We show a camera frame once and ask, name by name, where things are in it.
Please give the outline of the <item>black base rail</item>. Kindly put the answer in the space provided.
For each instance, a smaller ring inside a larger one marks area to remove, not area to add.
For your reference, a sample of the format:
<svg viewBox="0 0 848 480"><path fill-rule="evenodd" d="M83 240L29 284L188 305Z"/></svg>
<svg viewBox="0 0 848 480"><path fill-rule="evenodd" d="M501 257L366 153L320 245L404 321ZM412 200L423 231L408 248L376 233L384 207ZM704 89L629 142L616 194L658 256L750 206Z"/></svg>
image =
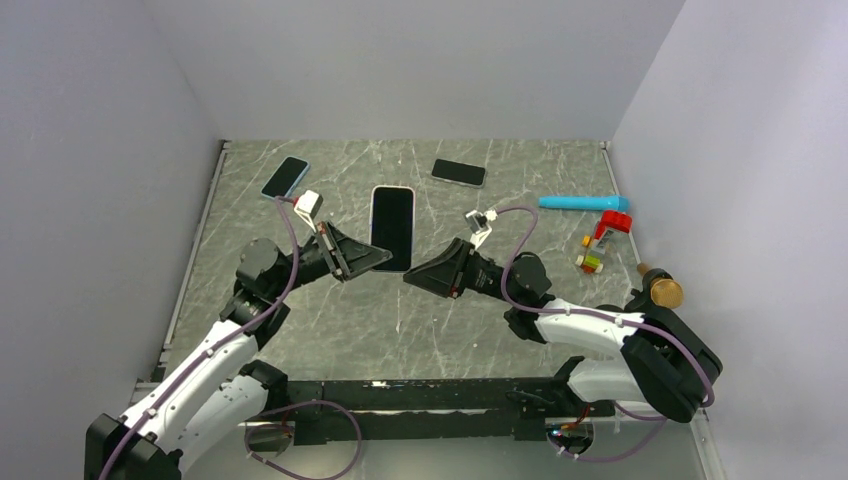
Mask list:
<svg viewBox="0 0 848 480"><path fill-rule="evenodd" d="M613 417L609 401L585 404L549 377L285 381L263 418L286 420L297 446L364 440L510 437L542 441L557 421Z"/></svg>

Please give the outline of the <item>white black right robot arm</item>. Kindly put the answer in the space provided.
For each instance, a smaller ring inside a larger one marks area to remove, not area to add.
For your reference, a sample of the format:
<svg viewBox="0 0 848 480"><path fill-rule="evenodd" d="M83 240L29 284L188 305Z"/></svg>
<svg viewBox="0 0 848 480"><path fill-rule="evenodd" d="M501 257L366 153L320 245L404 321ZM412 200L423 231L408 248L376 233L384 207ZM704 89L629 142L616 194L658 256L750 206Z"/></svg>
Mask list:
<svg viewBox="0 0 848 480"><path fill-rule="evenodd" d="M590 308L550 294L542 260L522 252L498 265L459 238L434 259L404 274L405 283L457 299L471 290L509 304L504 318L520 339L575 345L599 354L570 358L551 390L562 414L578 414L598 401L639 402L664 418L688 423L715 400L723 365L706 344L668 308Z"/></svg>

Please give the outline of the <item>light blue cylinder tube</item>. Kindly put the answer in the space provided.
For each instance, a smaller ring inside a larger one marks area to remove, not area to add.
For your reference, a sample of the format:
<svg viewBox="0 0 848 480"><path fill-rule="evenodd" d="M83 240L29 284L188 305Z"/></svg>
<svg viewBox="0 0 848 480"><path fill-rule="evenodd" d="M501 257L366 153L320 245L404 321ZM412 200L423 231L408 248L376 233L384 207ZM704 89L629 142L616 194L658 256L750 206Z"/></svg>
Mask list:
<svg viewBox="0 0 848 480"><path fill-rule="evenodd" d="M630 202L626 197L620 195L611 196L544 196L538 199L538 206L544 209L555 210L583 210L583 211L606 211L626 213L630 209Z"/></svg>

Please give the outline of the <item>gold microphone on black stand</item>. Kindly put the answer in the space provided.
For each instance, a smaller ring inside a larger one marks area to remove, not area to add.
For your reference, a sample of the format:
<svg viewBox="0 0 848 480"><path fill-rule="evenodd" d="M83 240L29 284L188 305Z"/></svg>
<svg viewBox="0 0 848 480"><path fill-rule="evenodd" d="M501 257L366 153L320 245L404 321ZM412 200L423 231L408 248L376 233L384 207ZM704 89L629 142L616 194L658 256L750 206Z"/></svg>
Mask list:
<svg viewBox="0 0 848 480"><path fill-rule="evenodd" d="M648 306L676 309L683 304L684 290L666 270L639 263L637 271L642 278L642 289L631 290L633 298L625 305L627 311L640 311Z"/></svg>

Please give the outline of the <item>colourful toy brick model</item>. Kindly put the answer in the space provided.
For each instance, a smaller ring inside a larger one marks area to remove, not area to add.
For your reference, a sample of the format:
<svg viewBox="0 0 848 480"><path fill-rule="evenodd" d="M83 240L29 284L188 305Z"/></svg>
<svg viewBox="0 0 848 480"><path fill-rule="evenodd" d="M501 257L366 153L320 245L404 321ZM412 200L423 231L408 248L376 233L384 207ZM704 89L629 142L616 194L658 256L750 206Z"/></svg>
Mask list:
<svg viewBox="0 0 848 480"><path fill-rule="evenodd" d="M583 238L584 252L577 257L576 265L587 274L601 272L609 241L616 233L629 234L632 223L632 217L626 213L605 210L593 232Z"/></svg>

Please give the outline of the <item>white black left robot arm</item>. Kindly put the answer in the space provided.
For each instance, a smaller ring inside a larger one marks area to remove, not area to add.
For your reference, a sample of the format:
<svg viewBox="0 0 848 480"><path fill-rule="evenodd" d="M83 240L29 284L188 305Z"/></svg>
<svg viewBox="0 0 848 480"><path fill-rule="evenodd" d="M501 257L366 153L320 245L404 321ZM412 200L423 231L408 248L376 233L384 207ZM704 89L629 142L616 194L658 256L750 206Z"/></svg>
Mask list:
<svg viewBox="0 0 848 480"><path fill-rule="evenodd" d="M234 294L197 347L152 392L86 432L87 479L180 479L239 423L279 417L288 377L256 359L288 316L281 294L326 275L352 280L390 260L331 222L289 255L267 238L241 252Z"/></svg>

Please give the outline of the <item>phone in light blue case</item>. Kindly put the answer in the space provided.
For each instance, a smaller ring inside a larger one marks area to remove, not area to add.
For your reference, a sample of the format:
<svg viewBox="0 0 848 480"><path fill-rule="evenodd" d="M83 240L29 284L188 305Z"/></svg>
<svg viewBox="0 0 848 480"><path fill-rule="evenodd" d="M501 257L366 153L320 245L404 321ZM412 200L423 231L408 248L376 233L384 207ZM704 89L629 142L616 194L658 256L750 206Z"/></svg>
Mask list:
<svg viewBox="0 0 848 480"><path fill-rule="evenodd" d="M290 197L309 170L308 161L293 156L286 157L266 181L260 193L269 199Z"/></svg>

